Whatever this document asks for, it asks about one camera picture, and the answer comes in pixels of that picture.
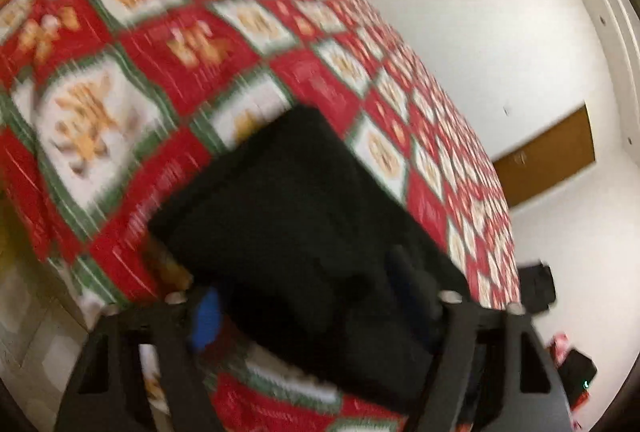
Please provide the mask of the black bag on floor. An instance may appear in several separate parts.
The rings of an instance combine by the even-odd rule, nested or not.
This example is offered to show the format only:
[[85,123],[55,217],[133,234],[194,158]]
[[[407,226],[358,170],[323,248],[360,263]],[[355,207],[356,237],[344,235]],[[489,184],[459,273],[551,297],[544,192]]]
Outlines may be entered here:
[[555,284],[551,268],[544,263],[518,269],[521,303],[528,314],[539,315],[549,311],[556,302]]

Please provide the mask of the black pants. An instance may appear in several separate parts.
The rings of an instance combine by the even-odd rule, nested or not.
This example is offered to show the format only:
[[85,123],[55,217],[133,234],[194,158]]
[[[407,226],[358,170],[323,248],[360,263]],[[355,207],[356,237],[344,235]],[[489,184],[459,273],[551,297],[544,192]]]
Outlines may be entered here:
[[216,158],[149,234],[245,337],[341,390],[410,412],[442,338],[449,256],[311,106]]

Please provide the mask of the brown wooden door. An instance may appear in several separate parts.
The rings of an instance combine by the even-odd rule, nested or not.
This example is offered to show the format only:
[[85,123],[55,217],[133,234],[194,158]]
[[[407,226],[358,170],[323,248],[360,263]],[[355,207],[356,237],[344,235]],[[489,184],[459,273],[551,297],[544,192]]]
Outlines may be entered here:
[[586,106],[494,162],[508,207],[517,207],[596,162]]

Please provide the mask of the red patterned bedspread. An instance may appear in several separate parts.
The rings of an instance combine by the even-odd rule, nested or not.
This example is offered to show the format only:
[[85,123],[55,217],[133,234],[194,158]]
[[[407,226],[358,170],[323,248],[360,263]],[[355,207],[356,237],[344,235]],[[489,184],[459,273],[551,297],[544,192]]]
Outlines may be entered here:
[[[23,410],[56,431],[103,316],[213,290],[149,234],[163,203],[296,106],[317,109],[463,274],[464,300],[520,297],[506,200],[476,132],[366,0],[1,0],[1,326],[21,332],[43,266],[81,314],[36,339]],[[408,431],[395,412],[285,363],[222,310],[196,368],[221,431]]]

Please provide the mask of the black device with green light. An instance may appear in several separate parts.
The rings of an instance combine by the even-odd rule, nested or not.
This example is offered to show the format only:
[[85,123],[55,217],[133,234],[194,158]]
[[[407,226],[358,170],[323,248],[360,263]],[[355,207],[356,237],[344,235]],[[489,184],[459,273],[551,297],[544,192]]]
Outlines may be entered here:
[[555,334],[547,346],[560,376],[570,410],[574,412],[589,398],[589,386],[598,373],[592,359],[570,344],[566,334]]

